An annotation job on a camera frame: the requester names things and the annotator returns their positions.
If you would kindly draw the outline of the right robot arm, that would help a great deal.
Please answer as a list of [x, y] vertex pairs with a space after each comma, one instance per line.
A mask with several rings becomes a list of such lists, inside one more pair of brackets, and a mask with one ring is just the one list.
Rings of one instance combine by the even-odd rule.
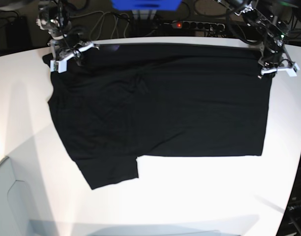
[[54, 71], [58, 72], [59, 67], [66, 67], [70, 59], [75, 60], [78, 66], [84, 65], [83, 52], [93, 47], [93, 44], [83, 40], [86, 27], [73, 25], [70, 18], [89, 6], [89, 0], [80, 8], [67, 0], [41, 0], [38, 3], [36, 24], [51, 37], [48, 45], [53, 56], [50, 65]]

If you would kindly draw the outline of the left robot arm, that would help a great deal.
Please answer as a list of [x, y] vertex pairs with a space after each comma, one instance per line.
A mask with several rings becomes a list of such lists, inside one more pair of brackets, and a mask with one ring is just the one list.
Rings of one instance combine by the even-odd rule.
[[[267, 6], [259, 0], [218, 0], [217, 3], [226, 8], [221, 16], [225, 18], [226, 28], [232, 36], [260, 50], [258, 64], [261, 71], [258, 78], [269, 74], [276, 75], [278, 72], [286, 72], [289, 77], [298, 75], [300, 68], [291, 59], [285, 46], [290, 30]], [[247, 26], [259, 33], [259, 39], [248, 40], [237, 32], [231, 20], [233, 14], [242, 16]]]

